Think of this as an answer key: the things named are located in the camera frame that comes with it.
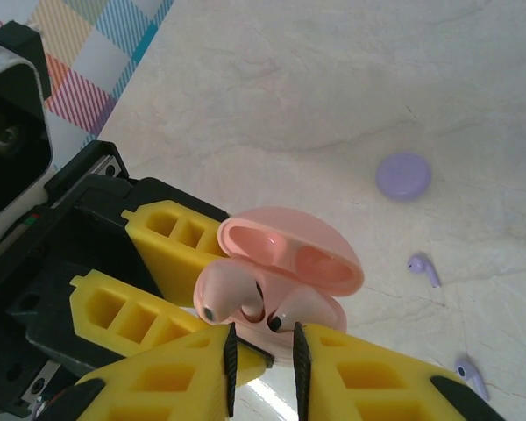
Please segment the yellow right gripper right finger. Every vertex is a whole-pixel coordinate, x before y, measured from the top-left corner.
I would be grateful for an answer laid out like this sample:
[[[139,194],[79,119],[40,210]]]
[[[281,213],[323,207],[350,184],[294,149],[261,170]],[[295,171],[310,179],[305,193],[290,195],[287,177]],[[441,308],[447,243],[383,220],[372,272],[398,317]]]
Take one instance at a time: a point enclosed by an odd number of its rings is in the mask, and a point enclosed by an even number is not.
[[[296,323],[301,420],[499,420],[452,371],[343,332]]]

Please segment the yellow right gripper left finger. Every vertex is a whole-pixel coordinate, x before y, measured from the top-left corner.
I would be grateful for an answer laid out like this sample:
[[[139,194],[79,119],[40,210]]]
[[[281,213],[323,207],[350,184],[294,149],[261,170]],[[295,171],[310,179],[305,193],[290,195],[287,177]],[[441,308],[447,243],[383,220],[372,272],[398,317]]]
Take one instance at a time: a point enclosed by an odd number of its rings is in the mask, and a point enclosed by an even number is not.
[[[238,346],[214,325],[101,367],[55,397],[41,420],[228,420]]]

